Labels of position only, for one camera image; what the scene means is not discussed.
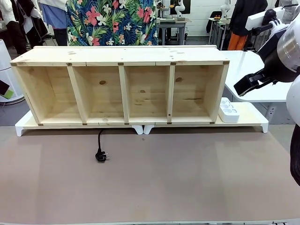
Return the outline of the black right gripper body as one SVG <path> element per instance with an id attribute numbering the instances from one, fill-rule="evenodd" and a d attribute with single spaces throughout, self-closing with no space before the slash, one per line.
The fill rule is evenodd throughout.
<path id="1" fill-rule="evenodd" d="M 277 53 L 279 39 L 279 37 L 272 37 L 258 51 L 258 55 L 264 63 L 264 68 L 260 72 L 263 75 L 260 81 L 263 83 L 267 81 L 283 83 L 294 81 L 294 72 L 288 69 L 279 59 Z"/>

